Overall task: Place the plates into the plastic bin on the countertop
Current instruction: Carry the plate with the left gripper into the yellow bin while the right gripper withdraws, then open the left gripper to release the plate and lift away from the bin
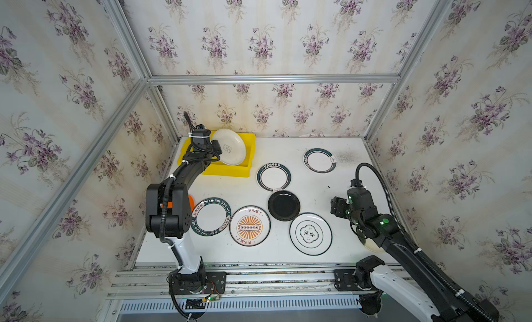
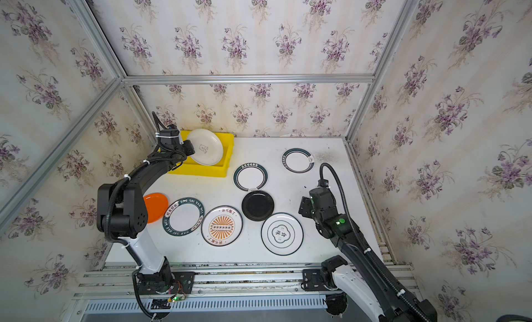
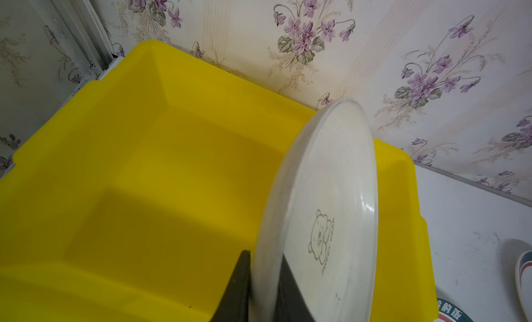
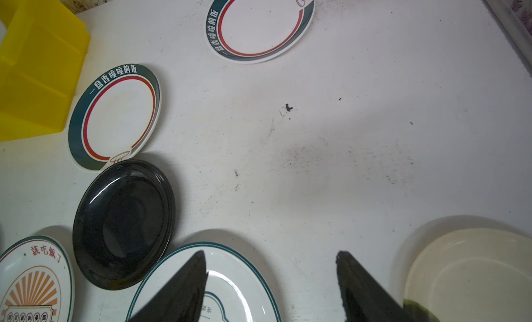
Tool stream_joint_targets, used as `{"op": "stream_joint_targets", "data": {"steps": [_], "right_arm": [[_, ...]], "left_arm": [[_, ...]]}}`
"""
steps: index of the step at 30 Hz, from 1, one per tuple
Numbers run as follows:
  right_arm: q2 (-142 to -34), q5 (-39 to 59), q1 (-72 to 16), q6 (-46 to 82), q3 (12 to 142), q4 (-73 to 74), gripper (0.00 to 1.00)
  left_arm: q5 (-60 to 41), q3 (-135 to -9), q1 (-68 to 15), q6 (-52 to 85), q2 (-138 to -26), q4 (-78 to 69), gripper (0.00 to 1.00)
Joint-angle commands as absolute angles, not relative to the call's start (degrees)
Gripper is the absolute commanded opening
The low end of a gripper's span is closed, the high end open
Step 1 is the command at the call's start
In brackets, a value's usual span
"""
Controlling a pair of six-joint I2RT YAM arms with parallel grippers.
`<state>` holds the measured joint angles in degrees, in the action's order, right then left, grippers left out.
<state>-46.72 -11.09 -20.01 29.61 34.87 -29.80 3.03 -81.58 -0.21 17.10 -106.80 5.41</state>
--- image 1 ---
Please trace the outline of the cream plate black floral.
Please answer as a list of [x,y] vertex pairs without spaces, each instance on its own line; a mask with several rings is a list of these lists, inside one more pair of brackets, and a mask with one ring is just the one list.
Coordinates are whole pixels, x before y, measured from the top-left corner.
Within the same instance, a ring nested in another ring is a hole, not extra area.
[[355,234],[357,235],[359,241],[362,243],[365,249],[373,253],[376,253],[376,254],[385,253],[384,249],[382,249],[381,247],[378,247],[378,245],[372,239],[366,237],[360,229],[356,228]]

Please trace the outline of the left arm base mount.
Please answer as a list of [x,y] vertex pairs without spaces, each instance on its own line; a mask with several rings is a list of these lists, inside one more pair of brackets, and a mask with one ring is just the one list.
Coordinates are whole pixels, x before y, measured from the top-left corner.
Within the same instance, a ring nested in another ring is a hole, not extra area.
[[171,272],[167,277],[169,292],[174,295],[224,294],[227,282],[226,272],[198,272],[181,274]]

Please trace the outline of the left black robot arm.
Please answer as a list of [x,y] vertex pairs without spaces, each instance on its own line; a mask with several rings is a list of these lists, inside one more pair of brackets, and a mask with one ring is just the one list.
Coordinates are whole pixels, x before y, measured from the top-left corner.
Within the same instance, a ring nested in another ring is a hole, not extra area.
[[222,151],[204,125],[189,128],[190,145],[181,164],[163,182],[150,184],[146,190],[145,227],[174,255],[173,279],[203,285],[205,266],[188,235],[192,225],[188,190],[211,163],[220,160]]

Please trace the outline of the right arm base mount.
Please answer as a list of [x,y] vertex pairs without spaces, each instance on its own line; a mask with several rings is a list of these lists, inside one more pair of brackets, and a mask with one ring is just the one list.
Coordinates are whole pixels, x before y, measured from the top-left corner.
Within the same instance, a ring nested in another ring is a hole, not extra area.
[[358,261],[354,269],[335,269],[335,289],[339,292],[376,290],[371,273],[381,265],[385,265],[385,262],[372,255]]

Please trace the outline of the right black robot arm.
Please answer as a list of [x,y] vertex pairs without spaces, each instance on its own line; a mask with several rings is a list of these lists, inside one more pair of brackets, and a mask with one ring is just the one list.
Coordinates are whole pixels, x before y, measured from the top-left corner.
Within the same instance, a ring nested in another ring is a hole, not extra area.
[[498,321],[500,313],[487,299],[464,290],[414,243],[398,219],[388,191],[389,213],[380,213],[360,181],[353,182],[347,197],[331,200],[331,214],[348,220],[356,232],[383,249],[413,278],[414,285],[392,274],[377,256],[363,258],[353,270],[355,285],[372,294],[361,299],[366,315],[380,311],[381,296],[388,294],[420,321]]

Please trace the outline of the white plate black quatrefoil outline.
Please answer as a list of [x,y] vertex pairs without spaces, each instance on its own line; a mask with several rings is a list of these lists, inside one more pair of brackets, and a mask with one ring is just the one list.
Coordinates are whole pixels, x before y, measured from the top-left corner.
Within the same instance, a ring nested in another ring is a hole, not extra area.
[[314,213],[302,213],[290,224],[290,240],[301,253],[320,256],[331,248],[333,233],[324,218]]

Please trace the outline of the plain cream plate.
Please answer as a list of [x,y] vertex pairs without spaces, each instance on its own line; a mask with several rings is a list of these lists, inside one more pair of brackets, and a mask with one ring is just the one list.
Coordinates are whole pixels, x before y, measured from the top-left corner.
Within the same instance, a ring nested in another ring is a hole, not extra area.
[[220,161],[228,166],[239,166],[244,162],[247,149],[242,138],[229,129],[217,130],[213,135],[213,140],[220,144],[222,154]]

